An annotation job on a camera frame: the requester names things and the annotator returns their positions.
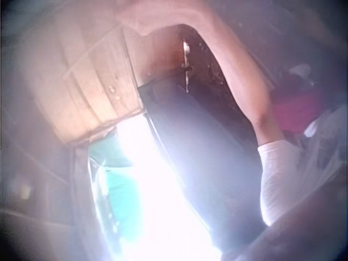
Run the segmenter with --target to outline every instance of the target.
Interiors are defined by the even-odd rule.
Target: wooden plank
[[[62,84],[60,74],[66,71],[64,57],[57,44],[56,27],[41,26],[26,37],[20,49],[18,65],[42,114],[56,134],[65,142],[74,140],[98,123],[91,115],[84,121],[68,84]]]
[[[64,56],[68,64],[74,63],[88,49],[81,29],[77,23],[76,9],[63,10],[55,15],[57,34],[63,46]],[[89,57],[81,60],[73,71],[79,88],[101,122],[116,119],[116,112],[96,74],[95,67]]]
[[[104,18],[107,14],[97,14],[89,5],[79,9],[79,12],[79,25],[88,46],[108,34],[89,56],[111,105],[117,116],[122,117],[139,108],[140,103],[122,45],[121,27],[115,25],[114,20]]]

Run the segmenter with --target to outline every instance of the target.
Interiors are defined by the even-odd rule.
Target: wooden board
[[[39,16],[22,34],[18,65],[64,142],[142,111],[137,87],[179,67],[175,29],[142,38],[86,2]]]

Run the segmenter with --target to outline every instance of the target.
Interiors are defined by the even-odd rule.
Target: pink cloth
[[[302,134],[324,110],[322,91],[318,88],[292,95],[276,91],[272,98],[273,111],[281,130],[296,135]]]

